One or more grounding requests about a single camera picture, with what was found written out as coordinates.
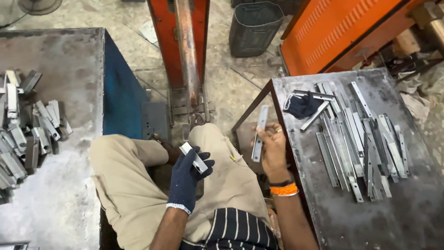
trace glove on table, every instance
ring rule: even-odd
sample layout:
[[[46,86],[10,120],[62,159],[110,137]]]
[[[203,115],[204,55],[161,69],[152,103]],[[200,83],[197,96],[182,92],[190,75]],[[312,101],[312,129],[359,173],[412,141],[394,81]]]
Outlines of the glove on table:
[[[214,160],[207,160],[210,153],[199,153],[198,156],[204,161],[208,169],[200,174],[193,166],[193,160],[199,147],[193,147],[186,155],[181,154],[173,166],[171,173],[170,194],[166,207],[180,208],[191,214],[196,206],[196,187],[198,181],[213,172]]]
[[[294,94],[291,95],[284,104],[284,111],[300,119],[316,113],[320,105],[321,104],[313,98],[313,93],[308,91],[307,95],[303,97]]]

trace blue glove lying on table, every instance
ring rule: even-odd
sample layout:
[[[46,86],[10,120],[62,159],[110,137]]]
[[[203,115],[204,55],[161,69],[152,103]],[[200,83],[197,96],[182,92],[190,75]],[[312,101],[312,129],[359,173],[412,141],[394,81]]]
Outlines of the blue glove lying on table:
[[[171,173],[170,194],[166,207],[180,208],[191,214],[196,206],[196,187],[198,181],[209,176],[213,172],[214,160],[210,158],[210,153],[199,153],[198,156],[204,161],[208,169],[200,174],[193,166],[193,160],[199,147],[193,147],[186,155],[181,154],[173,166]]]

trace beige trousers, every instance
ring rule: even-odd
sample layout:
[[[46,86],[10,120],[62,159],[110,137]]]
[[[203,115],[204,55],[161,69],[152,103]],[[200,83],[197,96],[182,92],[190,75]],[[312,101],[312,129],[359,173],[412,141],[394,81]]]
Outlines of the beige trousers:
[[[213,173],[204,179],[204,195],[196,202],[183,237],[192,242],[205,240],[214,210],[225,207],[249,212],[269,226],[256,175],[219,128],[214,124],[196,126],[189,139],[191,145],[210,152],[215,165]],[[145,166],[165,164],[167,151],[156,141],[106,135],[93,141],[89,154],[95,172],[92,179],[120,247],[148,249],[168,197],[154,184]]]

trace man's right hand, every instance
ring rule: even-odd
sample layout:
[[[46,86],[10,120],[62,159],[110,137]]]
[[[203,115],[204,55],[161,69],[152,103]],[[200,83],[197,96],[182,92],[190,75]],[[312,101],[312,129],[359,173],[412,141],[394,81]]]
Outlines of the man's right hand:
[[[261,161],[268,180],[271,183],[291,180],[285,159],[286,139],[281,125],[271,122],[265,126],[265,129],[259,126],[254,129],[263,142]]]

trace striped shirt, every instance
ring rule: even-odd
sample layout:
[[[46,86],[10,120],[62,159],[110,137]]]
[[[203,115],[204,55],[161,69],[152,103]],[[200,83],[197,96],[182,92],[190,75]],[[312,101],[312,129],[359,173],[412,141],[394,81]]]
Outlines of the striped shirt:
[[[193,243],[182,240],[180,250],[279,250],[278,240],[258,217],[236,209],[214,211],[210,235]]]

